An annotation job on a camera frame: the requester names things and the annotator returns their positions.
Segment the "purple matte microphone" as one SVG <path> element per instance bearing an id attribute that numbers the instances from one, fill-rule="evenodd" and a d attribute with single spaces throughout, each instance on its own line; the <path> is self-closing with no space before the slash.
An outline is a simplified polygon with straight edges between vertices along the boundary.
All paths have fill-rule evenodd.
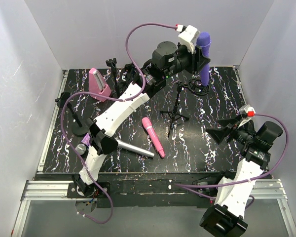
<path id="1" fill-rule="evenodd" d="M 201 47 L 202 49 L 202 55 L 205 58 L 209 58 L 209 50 L 211 46 L 211 37 L 208 32 L 202 32 L 198 39 L 197 39 L 197 45 Z M 208 86 L 209 84 L 209 63 L 207 63 L 203 69 L 199 73 L 201 83 L 203 86 Z"/>

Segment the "black round-base clip stand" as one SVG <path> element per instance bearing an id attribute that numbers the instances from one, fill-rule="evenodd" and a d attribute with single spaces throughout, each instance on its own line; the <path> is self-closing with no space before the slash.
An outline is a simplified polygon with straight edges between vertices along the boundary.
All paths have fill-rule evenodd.
<path id="1" fill-rule="evenodd" d="M 117 79 L 116 79 L 116 76 L 117 76 L 116 64 L 117 64 L 116 58 L 106 60 L 106 65 L 108 67 L 110 67 L 110 69 L 111 69 L 111 75 L 112 75 L 112 78 L 113 78 L 113 81 L 114 81 L 114 88 L 115 88 L 116 96 L 117 96 L 117 98 L 119 98 L 120 97 L 120 89 L 119 89 L 119 85 L 118 85 L 118 82 L 117 82 Z"/>

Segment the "silver grey microphone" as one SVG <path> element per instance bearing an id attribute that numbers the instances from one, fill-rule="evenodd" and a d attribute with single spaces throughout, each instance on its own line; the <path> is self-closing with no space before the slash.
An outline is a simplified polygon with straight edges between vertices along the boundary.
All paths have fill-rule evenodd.
<path id="1" fill-rule="evenodd" d="M 154 153 L 152 153 L 150 151 L 147 151 L 145 149 L 142 149 L 142 148 L 136 147 L 134 145 L 128 144 L 126 142 L 123 142 L 122 140 L 120 140 L 118 138 L 116 138 L 116 141 L 118 142 L 118 147 L 121 148 L 121 149 L 130 151 L 130 152 L 133 152 L 133 153 L 136 153 L 136 154 L 139 154 L 139 155 L 143 155 L 143 156 L 148 157 L 148 158 L 153 158 L 154 157 Z"/>

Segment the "purple glitter microphone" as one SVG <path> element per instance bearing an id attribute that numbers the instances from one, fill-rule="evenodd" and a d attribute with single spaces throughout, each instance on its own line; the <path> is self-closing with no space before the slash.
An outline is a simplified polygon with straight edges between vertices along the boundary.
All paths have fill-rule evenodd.
<path id="1" fill-rule="evenodd" d="M 79 155 L 84 155 L 90 146 L 90 135 L 87 133 L 82 141 L 76 146 L 75 150 L 78 152 Z"/>

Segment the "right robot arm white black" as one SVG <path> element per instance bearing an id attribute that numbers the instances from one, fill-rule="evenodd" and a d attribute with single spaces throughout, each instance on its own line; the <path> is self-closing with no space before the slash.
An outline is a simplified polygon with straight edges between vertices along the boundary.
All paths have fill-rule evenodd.
<path id="1" fill-rule="evenodd" d="M 235 140 L 242 145 L 242 160 L 234 178 L 224 175 L 214 205 L 203 215 L 200 226 L 215 237 L 239 237 L 247 230 L 244 214 L 247 200 L 259 177 L 270 162 L 269 150 L 275 139 L 283 134 L 282 128 L 266 121 L 258 131 L 250 118 L 238 116 L 219 120 L 220 129 L 207 129 L 207 133 L 220 144 L 223 139 Z"/>

